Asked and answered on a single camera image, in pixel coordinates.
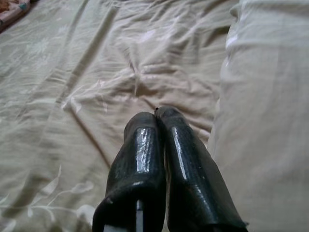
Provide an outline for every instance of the patterned cloth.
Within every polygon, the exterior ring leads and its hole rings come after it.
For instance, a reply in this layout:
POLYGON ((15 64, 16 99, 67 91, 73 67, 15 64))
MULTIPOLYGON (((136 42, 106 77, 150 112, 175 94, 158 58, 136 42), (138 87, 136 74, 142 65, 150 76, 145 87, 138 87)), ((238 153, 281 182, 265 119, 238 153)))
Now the patterned cloth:
POLYGON ((30 0, 7 1, 7 9, 0 13, 0 32, 30 9, 30 0))
POLYGON ((0 231, 91 231, 137 112, 206 143, 236 2, 42 0, 0 34, 0 231))

